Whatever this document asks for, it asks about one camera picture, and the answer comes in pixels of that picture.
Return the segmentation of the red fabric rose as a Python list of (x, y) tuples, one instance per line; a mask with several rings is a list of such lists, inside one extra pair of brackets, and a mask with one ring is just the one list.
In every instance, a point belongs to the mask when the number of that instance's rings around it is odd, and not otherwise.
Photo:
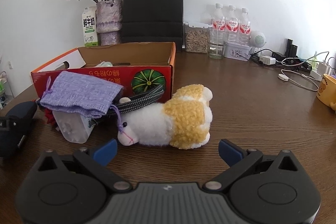
[(56, 128), (57, 123), (56, 123), (56, 120), (55, 120), (54, 115), (52, 113), (52, 110), (42, 106), (41, 103), (40, 103), (40, 99), (37, 99), (35, 102), (36, 102), (37, 106), (39, 107), (39, 109), (45, 115), (45, 118), (47, 119), (47, 124), (50, 124), (53, 128)]

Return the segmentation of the translucent white plastic container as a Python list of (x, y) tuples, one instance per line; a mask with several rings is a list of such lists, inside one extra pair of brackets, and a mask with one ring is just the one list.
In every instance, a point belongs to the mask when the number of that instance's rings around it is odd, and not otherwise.
[(53, 111), (52, 114), (64, 139), (71, 143), (84, 144), (96, 125), (94, 119), (78, 113)]

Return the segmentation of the white and yellow plush toy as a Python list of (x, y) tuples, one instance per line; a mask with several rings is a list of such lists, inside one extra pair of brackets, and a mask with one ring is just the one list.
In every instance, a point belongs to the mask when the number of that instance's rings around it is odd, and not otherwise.
[(151, 103), (122, 114), (117, 138), (124, 146), (199, 148), (210, 140), (212, 98), (212, 91), (201, 84), (184, 86), (165, 103)]

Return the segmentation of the red orange cardboard box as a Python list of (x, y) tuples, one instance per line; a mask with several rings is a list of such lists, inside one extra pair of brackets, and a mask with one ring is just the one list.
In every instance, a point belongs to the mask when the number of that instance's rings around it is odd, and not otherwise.
[(46, 62), (31, 72), (38, 96), (47, 80), (61, 71), (94, 76), (123, 86), (130, 97), (162, 85), (160, 102), (171, 98), (176, 46), (173, 42), (136, 42), (109, 46), (78, 47)]

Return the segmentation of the yellow bear mug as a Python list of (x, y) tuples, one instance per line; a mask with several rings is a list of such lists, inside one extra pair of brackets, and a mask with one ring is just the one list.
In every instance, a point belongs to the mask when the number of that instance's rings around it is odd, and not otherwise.
[(316, 97), (323, 104), (336, 111), (336, 79), (323, 74)]

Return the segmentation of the white tin box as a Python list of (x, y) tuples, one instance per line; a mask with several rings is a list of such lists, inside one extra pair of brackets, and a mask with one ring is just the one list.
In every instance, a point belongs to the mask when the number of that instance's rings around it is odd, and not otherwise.
[(250, 59), (250, 47), (234, 42), (227, 42), (223, 53), (225, 58), (248, 61)]

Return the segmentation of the black device on desk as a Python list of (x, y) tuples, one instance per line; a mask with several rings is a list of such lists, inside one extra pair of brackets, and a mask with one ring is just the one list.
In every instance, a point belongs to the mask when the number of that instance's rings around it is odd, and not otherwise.
[(297, 46), (292, 39), (287, 39), (285, 53), (261, 49), (250, 55), (250, 60), (258, 65), (267, 67), (299, 67), (301, 60), (297, 56)]

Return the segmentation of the clear glass jar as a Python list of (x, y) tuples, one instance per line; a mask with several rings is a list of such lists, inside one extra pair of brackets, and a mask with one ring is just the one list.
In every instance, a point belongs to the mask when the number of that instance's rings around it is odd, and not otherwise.
[(225, 51), (226, 45), (223, 43), (209, 42), (208, 45), (208, 56), (212, 59), (222, 59)]

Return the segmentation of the white round speaker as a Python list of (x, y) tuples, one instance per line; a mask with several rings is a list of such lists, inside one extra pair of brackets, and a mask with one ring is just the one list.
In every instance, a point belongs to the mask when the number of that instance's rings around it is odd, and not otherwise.
[(249, 38), (250, 54), (255, 52), (256, 48), (262, 48), (266, 44), (265, 35), (260, 31), (252, 31)]

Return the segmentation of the water bottle red label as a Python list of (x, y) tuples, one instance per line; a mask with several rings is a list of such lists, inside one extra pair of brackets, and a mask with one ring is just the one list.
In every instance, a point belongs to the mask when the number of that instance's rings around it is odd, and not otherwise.
[(223, 14), (223, 4), (216, 3), (212, 17), (212, 30), (210, 32), (211, 40), (215, 44), (223, 44), (225, 30), (226, 30), (226, 19)]
[(239, 29), (239, 20), (235, 14), (236, 7), (234, 5), (228, 6), (228, 16), (226, 20), (226, 31), (227, 31), (227, 41), (236, 42), (238, 29)]
[(251, 34), (251, 21), (249, 19), (249, 11), (247, 8), (241, 9), (241, 16), (239, 19), (238, 42), (243, 45), (249, 43)]

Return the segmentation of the clear jar of seeds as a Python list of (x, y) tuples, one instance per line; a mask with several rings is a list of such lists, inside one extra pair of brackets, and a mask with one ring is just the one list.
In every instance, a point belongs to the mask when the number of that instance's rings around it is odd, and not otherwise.
[(209, 24), (198, 22), (185, 23), (184, 42), (186, 52), (206, 54), (210, 41), (210, 28)]

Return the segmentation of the white green milk carton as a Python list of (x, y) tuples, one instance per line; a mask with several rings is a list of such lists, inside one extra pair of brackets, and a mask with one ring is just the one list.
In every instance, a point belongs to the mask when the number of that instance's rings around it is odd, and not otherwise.
[(86, 7), (82, 13), (84, 46), (98, 46), (96, 30), (96, 6)]

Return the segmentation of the purple textured vase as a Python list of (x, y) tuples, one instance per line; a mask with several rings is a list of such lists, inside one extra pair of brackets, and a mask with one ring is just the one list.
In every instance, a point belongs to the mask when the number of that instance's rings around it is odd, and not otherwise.
[(122, 0), (98, 2), (96, 4), (96, 22), (102, 46), (120, 44)]

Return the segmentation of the black paper shopping bag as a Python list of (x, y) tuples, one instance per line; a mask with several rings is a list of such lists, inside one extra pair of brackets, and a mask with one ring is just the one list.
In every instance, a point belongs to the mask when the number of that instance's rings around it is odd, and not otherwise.
[(183, 46), (183, 0), (123, 0), (121, 41)]

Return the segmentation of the purple knitted drawstring pouch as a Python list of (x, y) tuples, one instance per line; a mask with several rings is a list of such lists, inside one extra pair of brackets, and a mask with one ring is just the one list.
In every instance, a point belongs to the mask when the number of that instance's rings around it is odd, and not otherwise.
[(53, 82), (48, 79), (39, 103), (52, 111), (97, 119), (107, 114), (122, 90), (120, 84), (90, 75), (62, 71)]

